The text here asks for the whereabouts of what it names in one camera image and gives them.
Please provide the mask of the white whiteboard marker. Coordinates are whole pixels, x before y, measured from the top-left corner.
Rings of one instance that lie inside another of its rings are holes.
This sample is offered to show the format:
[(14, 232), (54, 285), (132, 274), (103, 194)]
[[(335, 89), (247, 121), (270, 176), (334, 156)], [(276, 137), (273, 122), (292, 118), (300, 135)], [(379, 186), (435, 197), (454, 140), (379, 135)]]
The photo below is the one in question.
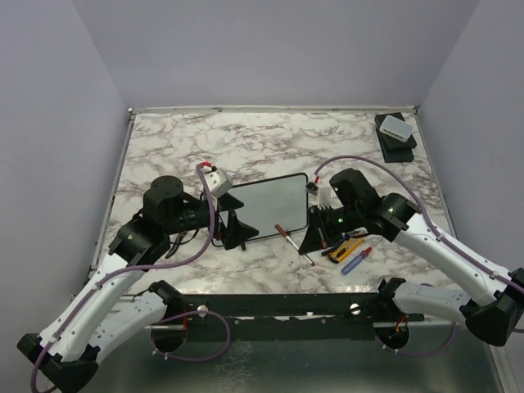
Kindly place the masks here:
[(275, 224), (274, 227), (280, 233), (280, 235), (284, 237), (284, 239), (297, 251), (299, 256), (305, 259), (310, 266), (314, 267), (316, 265), (316, 263), (309, 256), (302, 255), (299, 252), (299, 246), (292, 240), (290, 234), (286, 230), (284, 230), (279, 224)]

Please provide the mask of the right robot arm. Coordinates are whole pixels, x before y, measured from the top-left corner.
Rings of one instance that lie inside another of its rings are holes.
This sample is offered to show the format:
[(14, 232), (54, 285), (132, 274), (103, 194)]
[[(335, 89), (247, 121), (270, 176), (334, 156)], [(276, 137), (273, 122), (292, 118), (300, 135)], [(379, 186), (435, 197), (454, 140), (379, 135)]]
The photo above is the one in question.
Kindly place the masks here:
[(342, 234), (363, 228), (423, 258), (458, 285), (455, 291), (425, 287), (403, 278), (380, 286), (377, 313), (394, 320), (402, 313), (462, 323), (476, 338), (505, 346), (523, 315), (523, 271), (482, 257), (435, 225), (404, 196), (379, 196), (364, 175), (344, 169), (329, 181), (341, 207), (312, 206), (300, 254), (333, 246)]

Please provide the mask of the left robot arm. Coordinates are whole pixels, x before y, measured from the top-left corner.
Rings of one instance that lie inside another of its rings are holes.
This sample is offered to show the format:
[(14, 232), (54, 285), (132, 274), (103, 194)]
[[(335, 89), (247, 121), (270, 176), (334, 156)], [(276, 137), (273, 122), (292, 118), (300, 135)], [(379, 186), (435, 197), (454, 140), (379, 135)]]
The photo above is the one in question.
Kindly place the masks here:
[(142, 208), (119, 229), (96, 272), (67, 308), (40, 333), (26, 333), (18, 350), (32, 363), (30, 390), (38, 391), (38, 375), (50, 381), (50, 391), (79, 392), (93, 378), (102, 361), (141, 329), (155, 323), (172, 323), (208, 309), (189, 309), (182, 295), (165, 281), (152, 283), (135, 303), (113, 314), (122, 295), (171, 247), (171, 236), (207, 229), (201, 249), (181, 261), (197, 260), (220, 235), (226, 249), (258, 235), (258, 230), (234, 219), (219, 222), (220, 213), (235, 213), (244, 205), (230, 194), (233, 184), (221, 169), (199, 169), (203, 194), (195, 198), (174, 176), (154, 179), (143, 194)]

